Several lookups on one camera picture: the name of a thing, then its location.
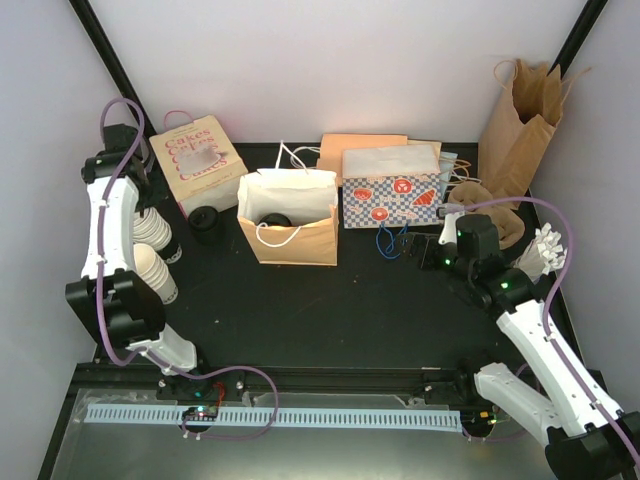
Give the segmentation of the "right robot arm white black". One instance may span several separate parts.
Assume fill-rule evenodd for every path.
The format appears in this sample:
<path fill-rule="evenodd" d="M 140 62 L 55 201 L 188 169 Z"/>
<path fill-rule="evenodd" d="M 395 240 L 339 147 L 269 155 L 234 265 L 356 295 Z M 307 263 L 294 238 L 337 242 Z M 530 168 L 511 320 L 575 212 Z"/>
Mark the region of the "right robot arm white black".
<path fill-rule="evenodd" d="M 624 412 L 581 363 L 529 276 L 504 260 L 489 216 L 451 213 L 440 234 L 404 233 L 398 246 L 422 269 L 449 274 L 494 317 L 540 384 L 492 362 L 457 374 L 461 400 L 485 399 L 503 410 L 543 447 L 559 479 L 609 479 L 639 465 L 638 412 Z"/>

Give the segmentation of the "paper coffee cup black sleeve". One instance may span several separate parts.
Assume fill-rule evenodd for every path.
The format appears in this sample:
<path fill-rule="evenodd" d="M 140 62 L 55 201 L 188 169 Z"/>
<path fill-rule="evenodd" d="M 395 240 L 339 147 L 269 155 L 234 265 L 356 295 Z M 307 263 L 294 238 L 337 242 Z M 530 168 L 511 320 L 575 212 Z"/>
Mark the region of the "paper coffee cup black sleeve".
<path fill-rule="evenodd" d="M 263 225 L 266 227 L 280 226 L 280 227 L 291 227 L 291 220 L 283 214 L 280 213 L 269 213 L 264 215 L 258 222 L 259 225 Z"/>

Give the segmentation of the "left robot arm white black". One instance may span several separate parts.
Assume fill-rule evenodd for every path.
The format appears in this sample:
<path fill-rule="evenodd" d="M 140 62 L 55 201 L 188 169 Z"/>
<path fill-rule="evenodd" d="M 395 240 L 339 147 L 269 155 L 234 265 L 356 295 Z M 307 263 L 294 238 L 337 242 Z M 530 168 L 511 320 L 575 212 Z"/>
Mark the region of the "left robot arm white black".
<path fill-rule="evenodd" d="M 113 363 L 125 366 L 141 356 L 160 369 L 160 393 L 204 400 L 215 376 L 196 345 L 166 320 L 178 287 L 165 259 L 134 241 L 150 190 L 141 138 L 125 124 L 106 126 L 101 134 L 102 150 L 81 169 L 91 210 L 89 244 L 79 280 L 65 287 L 66 301 Z"/>

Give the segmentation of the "orange paper bag white handles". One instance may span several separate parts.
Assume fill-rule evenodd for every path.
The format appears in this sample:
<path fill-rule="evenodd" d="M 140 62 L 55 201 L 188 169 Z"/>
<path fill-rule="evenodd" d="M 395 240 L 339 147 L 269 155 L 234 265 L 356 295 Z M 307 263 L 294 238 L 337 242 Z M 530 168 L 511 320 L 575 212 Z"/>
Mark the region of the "orange paper bag white handles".
<path fill-rule="evenodd" d="M 237 220 L 259 263 L 338 264 L 335 172 L 306 166 L 280 144 L 273 167 L 240 178 L 237 197 Z"/>

